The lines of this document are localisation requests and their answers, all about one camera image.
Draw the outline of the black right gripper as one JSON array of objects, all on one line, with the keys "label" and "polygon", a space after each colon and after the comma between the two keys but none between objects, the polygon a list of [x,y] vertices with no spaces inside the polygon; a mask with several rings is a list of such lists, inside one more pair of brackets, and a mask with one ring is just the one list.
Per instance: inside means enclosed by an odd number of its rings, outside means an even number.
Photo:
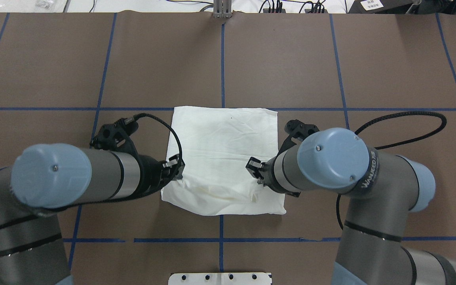
[{"label": "black right gripper", "polygon": [[284,162],[284,155],[290,148],[297,145],[293,139],[303,141],[318,131],[319,129],[314,124],[305,124],[300,120],[289,120],[285,126],[285,132],[288,134],[288,137],[284,139],[277,155],[266,162],[256,157],[250,157],[245,168],[254,179],[258,180],[259,184],[269,187],[272,191],[292,197],[299,197],[301,190],[295,186],[281,185],[277,180],[274,170],[280,169],[284,172],[281,167]]}]

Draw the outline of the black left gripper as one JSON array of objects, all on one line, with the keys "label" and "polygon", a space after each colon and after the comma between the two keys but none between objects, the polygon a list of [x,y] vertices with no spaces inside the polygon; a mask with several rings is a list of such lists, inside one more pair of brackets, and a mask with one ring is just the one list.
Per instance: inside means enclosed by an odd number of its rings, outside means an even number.
[{"label": "black left gripper", "polygon": [[163,181],[183,179],[185,162],[181,154],[166,161],[141,155],[130,138],[138,129],[134,117],[120,118],[104,124],[90,140],[90,147],[108,151],[119,166],[119,184],[110,198],[143,198],[159,191]]}]

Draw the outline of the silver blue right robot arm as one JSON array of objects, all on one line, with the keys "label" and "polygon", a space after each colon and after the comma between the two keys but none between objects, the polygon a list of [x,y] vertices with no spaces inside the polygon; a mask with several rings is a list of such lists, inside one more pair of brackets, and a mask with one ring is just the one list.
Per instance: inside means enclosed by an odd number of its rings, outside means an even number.
[{"label": "silver blue right robot arm", "polygon": [[327,190],[350,199],[332,285],[456,285],[456,260],[401,244],[409,213],[435,196],[429,168],[370,147],[345,128],[291,120],[286,132],[275,157],[251,157],[246,169],[277,193]]}]

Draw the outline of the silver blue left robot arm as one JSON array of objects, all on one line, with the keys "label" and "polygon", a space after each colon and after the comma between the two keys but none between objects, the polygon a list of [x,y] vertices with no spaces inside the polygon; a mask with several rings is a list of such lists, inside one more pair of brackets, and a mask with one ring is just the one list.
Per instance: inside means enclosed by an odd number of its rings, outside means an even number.
[{"label": "silver blue left robot arm", "polygon": [[[179,152],[163,161],[139,154],[130,136],[141,118],[164,125]],[[184,167],[175,130],[147,113],[102,125],[90,148],[26,148],[0,169],[0,285],[72,285],[57,214],[146,197],[182,179]]]}]

